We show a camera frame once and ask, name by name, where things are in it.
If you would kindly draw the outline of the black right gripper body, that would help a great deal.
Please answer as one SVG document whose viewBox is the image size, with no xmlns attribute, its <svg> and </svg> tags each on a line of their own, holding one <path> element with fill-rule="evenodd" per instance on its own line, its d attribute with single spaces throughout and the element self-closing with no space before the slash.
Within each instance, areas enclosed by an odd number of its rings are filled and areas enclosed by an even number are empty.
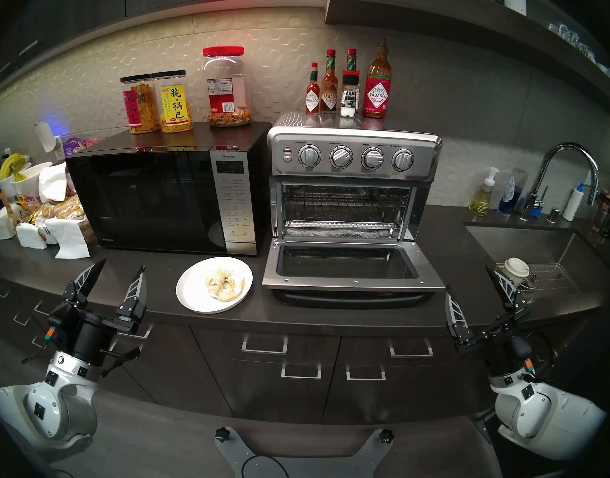
<svg viewBox="0 0 610 478">
<path fill-rule="evenodd" d="M 481 333 L 474 334 L 474 351 L 481 351 L 490 378 L 504 379 L 520 372 L 534 378 L 532 348 L 518 329 L 518 321 L 523 317 L 498 316 Z"/>
</svg>

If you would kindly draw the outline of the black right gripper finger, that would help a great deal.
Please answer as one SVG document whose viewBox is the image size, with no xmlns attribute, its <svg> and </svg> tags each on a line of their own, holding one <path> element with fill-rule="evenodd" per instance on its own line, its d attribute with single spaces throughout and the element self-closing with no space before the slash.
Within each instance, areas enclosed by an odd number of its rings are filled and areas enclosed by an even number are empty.
<svg viewBox="0 0 610 478">
<path fill-rule="evenodd" d="M 489 266 L 485 266 L 485 270 L 508 315 L 523 317 L 530 314 L 530 308 L 523 297 L 522 290 L 506 274 Z"/>
<path fill-rule="evenodd" d="M 446 285 L 445 297 L 446 325 L 458 352 L 474 350 L 474 334 L 463 315 L 463 310 L 455 298 L 455 293 Z"/>
</svg>

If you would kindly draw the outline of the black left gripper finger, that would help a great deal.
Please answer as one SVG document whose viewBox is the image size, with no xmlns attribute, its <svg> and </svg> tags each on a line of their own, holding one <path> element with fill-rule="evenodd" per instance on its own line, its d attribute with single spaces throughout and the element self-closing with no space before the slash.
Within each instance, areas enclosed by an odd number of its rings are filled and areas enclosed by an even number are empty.
<svg viewBox="0 0 610 478">
<path fill-rule="evenodd" d="M 117 308 L 120 321 L 140 324 L 147 311 L 146 307 L 146 274 L 141 266 L 130 281 L 123 303 Z"/>
<path fill-rule="evenodd" d="M 97 283 L 105 263 L 105 259 L 97 261 L 81 272 L 74 281 L 67 284 L 63 293 L 66 303 L 75 307 L 87 306 L 88 295 Z"/>
</svg>

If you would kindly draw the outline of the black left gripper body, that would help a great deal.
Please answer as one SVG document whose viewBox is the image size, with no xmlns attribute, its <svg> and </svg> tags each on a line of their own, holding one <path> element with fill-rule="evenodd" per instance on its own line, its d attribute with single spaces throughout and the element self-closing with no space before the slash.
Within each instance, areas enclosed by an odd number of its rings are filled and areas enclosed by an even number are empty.
<svg viewBox="0 0 610 478">
<path fill-rule="evenodd" d="M 117 312 L 112 315 L 95 313 L 64 301 L 48 316 L 48 326 L 46 339 L 55 344 L 58 351 L 100 368 L 101 378 L 141 354 L 139 347 L 120 354 L 110 350 L 116 334 L 134 334 L 140 326 L 120 321 Z"/>
</svg>

